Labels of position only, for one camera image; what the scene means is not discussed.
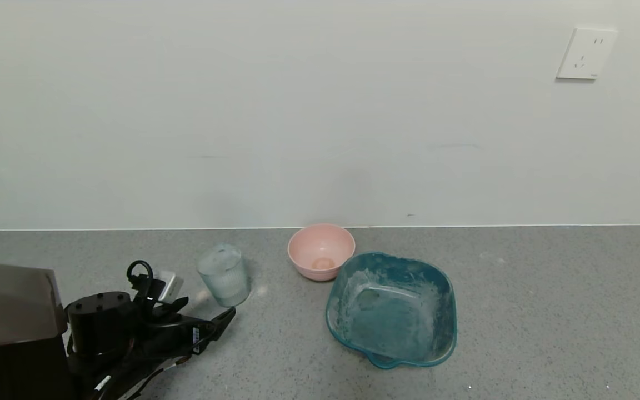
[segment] white connector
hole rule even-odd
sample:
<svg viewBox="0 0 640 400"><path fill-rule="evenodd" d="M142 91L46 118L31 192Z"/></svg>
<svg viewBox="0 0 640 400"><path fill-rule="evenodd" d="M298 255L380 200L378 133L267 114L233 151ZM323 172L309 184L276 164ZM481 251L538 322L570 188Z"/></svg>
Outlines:
<svg viewBox="0 0 640 400"><path fill-rule="evenodd" d="M154 278L164 282L164 289L162 289L162 293L159 294L158 301L166 304L173 303L177 299L179 289L181 289L182 284L184 284L184 279L170 271L162 271Z"/></svg>

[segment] wall outlet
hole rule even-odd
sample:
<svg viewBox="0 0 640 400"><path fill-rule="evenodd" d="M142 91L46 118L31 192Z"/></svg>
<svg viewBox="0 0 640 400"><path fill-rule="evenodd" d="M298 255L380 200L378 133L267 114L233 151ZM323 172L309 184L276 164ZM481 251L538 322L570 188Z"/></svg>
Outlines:
<svg viewBox="0 0 640 400"><path fill-rule="evenodd" d="M576 28L557 78L599 78L618 34L612 30Z"/></svg>

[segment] black cable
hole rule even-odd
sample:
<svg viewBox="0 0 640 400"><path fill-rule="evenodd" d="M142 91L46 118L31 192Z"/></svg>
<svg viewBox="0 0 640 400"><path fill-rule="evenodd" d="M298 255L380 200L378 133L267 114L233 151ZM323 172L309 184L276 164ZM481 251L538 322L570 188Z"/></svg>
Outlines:
<svg viewBox="0 0 640 400"><path fill-rule="evenodd" d="M135 362L134 359L129 360L130 354L132 354L133 347L135 347L134 337L130 338L130 342L127 346L127 352L125 352L125 355L122 357L117 367L113 369L113 372L109 374L110 379L107 382L105 382L102 388L100 388L100 390L93 396L93 400L104 400L105 395L107 395L109 388L112 387L112 385L114 385L115 382L119 379L120 375L123 374L120 371L127 368L128 362L130 363Z"/></svg>
<svg viewBox="0 0 640 400"><path fill-rule="evenodd" d="M187 362L189 359L191 358L191 356L186 356L186 357L182 357L180 359L178 359L173 366L178 366L180 364L184 364L185 362ZM149 377L147 377L147 379L145 379L145 381L142 383L142 386L140 386L139 388L137 388L137 390L135 390L134 393L132 393L132 395L130 395L130 397L127 398L127 400L133 400L133 398L138 398L140 396L142 396L142 390L145 388L145 386L147 386L147 384L149 384L149 382L156 377L157 375L162 374L162 372L165 372L166 370L168 370L171 367L167 367L167 368L160 368L158 370L156 370L155 372L152 372L152 374L149 375Z"/></svg>
<svg viewBox="0 0 640 400"><path fill-rule="evenodd" d="M132 400L133 398L138 398L138 397L142 396L142 390L144 389L144 387L147 386L147 384L149 384L149 382L154 377L156 377L157 375L162 374L162 372L164 372L163 368L160 368L160 369L156 370L155 372L152 372L152 374L150 374L149 377L147 377L147 379L145 379L145 381L142 384L142 386L140 386L139 389L135 390L135 392L132 393L132 395L130 395L130 397L127 398L127 400Z"/></svg>
<svg viewBox="0 0 640 400"><path fill-rule="evenodd" d="M188 319L187 321L180 322L168 322L167 324L153 324L152 322L145 322L145 326L155 329L185 327L188 325L215 326L216 324L211 321L196 321L195 319Z"/></svg>
<svg viewBox="0 0 640 400"><path fill-rule="evenodd" d="M153 360L153 359L168 359L168 358L178 357L179 353L186 353L186 352L190 352L190 351L194 350L194 347L197 347L199 344L201 344L201 342L209 339L209 336L202 337L201 339L199 339L196 342L194 342L191 346L187 347L185 350L180 351L180 352L173 352L173 353L167 353L167 354L158 354L158 355L152 355L152 356L147 356L147 357L139 357L137 359L149 361L149 360Z"/></svg>
<svg viewBox="0 0 640 400"><path fill-rule="evenodd" d="M127 267L127 273L125 273L125 276L127 276L127 280L130 281L130 283L133 283L135 280L134 276L132 276L132 270L136 266L143 266L145 268L145 271L147 271L147 284L145 285L144 296L143 296L145 299L147 299L147 295L149 294L149 289L152 286L152 279L154 279L154 276L152 275L152 267L149 266L149 264L145 260L133 261L132 264L130 264L130 266Z"/></svg>

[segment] residue in basin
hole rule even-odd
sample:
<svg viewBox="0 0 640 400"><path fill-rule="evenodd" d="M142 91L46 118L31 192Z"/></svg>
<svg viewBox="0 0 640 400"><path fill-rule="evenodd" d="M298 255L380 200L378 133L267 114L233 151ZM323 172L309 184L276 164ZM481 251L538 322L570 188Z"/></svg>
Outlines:
<svg viewBox="0 0 640 400"><path fill-rule="evenodd" d="M383 286L384 271L356 271L348 279L345 304L339 308L348 321L350 342L391 359L422 360L434 350L435 318L441 294L435 284L417 279L402 288Z"/></svg>

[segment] clear cup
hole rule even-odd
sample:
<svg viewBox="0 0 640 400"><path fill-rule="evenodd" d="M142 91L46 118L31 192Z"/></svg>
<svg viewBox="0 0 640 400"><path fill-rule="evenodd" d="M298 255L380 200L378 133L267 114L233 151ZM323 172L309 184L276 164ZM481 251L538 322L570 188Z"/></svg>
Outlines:
<svg viewBox="0 0 640 400"><path fill-rule="evenodd" d="M241 252L232 245L218 244L205 251L196 270L220 306L238 306L251 292Z"/></svg>

